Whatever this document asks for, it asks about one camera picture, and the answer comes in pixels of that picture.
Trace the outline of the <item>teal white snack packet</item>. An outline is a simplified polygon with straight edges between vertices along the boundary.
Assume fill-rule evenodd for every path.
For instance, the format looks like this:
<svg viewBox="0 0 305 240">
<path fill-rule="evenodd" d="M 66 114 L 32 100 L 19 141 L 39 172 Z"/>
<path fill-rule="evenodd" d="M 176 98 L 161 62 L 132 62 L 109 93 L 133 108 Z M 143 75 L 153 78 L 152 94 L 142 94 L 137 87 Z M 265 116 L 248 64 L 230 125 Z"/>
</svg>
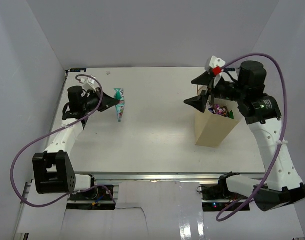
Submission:
<svg viewBox="0 0 305 240">
<path fill-rule="evenodd" d="M 123 88 L 115 88 L 114 98 L 119 100 L 119 103 L 115 106 L 117 120 L 118 122 L 122 121 L 122 117 L 125 111 L 125 93 Z"/>
</svg>

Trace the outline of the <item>small purple candy packet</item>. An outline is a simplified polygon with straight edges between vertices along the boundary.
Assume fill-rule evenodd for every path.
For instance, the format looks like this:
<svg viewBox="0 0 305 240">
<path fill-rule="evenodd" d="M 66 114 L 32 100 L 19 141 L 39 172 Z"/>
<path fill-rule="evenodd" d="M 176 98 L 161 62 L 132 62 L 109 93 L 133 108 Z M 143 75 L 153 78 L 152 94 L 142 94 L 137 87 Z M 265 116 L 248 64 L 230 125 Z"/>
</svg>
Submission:
<svg viewBox="0 0 305 240">
<path fill-rule="evenodd" d="M 230 117 L 230 112 L 226 106 L 220 106 L 219 104 L 214 105 L 214 112 L 217 115 L 229 118 Z"/>
</svg>

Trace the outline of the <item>green Fox's candy bag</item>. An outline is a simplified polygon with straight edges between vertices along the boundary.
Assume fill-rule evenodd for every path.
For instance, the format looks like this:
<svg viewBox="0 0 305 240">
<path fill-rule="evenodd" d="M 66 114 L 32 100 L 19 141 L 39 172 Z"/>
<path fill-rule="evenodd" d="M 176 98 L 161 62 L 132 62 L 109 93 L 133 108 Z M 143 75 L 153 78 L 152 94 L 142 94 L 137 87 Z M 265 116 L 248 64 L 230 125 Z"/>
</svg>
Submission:
<svg viewBox="0 0 305 240">
<path fill-rule="evenodd" d="M 235 119 L 235 116 L 234 116 L 234 113 L 232 110 L 229 112 L 229 118 L 233 119 L 233 120 Z"/>
</svg>

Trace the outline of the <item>dark blue purple snack bag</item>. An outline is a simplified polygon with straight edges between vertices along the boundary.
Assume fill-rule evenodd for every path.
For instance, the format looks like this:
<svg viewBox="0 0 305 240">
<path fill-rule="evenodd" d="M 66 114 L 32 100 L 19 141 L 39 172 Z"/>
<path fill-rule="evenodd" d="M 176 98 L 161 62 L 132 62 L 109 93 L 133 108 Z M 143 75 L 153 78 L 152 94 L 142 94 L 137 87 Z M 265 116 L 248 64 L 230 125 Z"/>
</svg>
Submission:
<svg viewBox="0 0 305 240">
<path fill-rule="evenodd" d="M 210 101 L 207 101 L 205 108 L 206 108 L 208 111 L 210 111 L 212 114 L 215 114 L 215 113 L 216 113 L 215 108 L 214 108 L 214 106 L 211 104 Z"/>
</svg>

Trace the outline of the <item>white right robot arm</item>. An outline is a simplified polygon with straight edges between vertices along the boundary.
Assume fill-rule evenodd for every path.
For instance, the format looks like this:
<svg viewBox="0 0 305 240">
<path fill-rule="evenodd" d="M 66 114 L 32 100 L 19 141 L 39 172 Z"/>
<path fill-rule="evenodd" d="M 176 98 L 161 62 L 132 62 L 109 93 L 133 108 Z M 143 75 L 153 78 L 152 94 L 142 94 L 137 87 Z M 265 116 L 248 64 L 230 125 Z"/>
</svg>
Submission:
<svg viewBox="0 0 305 240">
<path fill-rule="evenodd" d="M 285 141 L 286 115 L 281 114 L 276 99 L 264 92 L 267 71 L 258 61 L 241 63 L 237 79 L 222 77 L 225 61 L 212 56 L 205 73 L 192 80 L 204 89 L 195 97 L 184 100 L 201 113 L 208 99 L 234 101 L 254 135 L 265 175 L 261 181 L 229 172 L 219 178 L 217 188 L 223 199 L 235 194 L 253 200 L 263 212 L 294 204 L 305 199 L 305 184 L 292 162 Z"/>
</svg>

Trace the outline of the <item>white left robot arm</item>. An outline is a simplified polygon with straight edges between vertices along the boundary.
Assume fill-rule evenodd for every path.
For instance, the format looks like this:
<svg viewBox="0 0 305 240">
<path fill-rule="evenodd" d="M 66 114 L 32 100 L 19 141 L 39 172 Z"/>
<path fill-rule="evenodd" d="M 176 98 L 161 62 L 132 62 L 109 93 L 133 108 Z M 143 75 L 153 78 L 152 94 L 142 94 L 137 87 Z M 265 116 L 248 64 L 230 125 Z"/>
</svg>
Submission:
<svg viewBox="0 0 305 240">
<path fill-rule="evenodd" d="M 101 96 L 100 89 L 84 90 L 81 86 L 68 89 L 68 103 L 62 110 L 61 124 L 64 129 L 55 135 L 44 152 L 36 153 L 32 159 L 34 181 L 39 194 L 80 191 L 88 200 L 98 195 L 98 187 L 90 175 L 75 173 L 70 153 L 78 136 L 86 127 L 88 120 L 82 118 L 96 107 L 99 112 L 103 112 L 118 105 L 119 102 L 105 93 Z"/>
</svg>

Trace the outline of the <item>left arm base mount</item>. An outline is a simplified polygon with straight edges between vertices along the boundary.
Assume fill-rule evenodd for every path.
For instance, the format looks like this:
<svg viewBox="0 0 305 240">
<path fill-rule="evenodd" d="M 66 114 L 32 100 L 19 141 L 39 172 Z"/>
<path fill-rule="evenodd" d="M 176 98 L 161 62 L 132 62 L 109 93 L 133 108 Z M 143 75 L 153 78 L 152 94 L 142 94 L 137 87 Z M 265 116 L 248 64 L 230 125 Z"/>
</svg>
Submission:
<svg viewBox="0 0 305 240">
<path fill-rule="evenodd" d="M 70 195 L 68 197 L 67 210 L 93 210 L 93 211 L 110 211 L 115 209 L 115 203 L 109 193 L 112 194 L 114 200 L 118 199 L 119 187 L 114 185 L 105 185 L 97 187 L 88 192 Z"/>
</svg>

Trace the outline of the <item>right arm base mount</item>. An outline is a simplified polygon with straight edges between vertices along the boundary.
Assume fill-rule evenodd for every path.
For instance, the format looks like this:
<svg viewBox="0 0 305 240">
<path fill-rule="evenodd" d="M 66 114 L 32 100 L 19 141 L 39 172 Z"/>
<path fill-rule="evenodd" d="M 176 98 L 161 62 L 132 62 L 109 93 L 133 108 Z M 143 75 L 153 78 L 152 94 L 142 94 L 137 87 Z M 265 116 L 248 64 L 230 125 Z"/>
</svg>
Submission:
<svg viewBox="0 0 305 240">
<path fill-rule="evenodd" d="M 233 212 L 242 205 L 248 198 L 237 193 L 227 193 L 226 195 L 218 184 L 201 184 L 196 188 L 197 193 L 202 197 L 203 212 L 219 213 L 224 208 L 232 205 L 227 211 Z"/>
</svg>

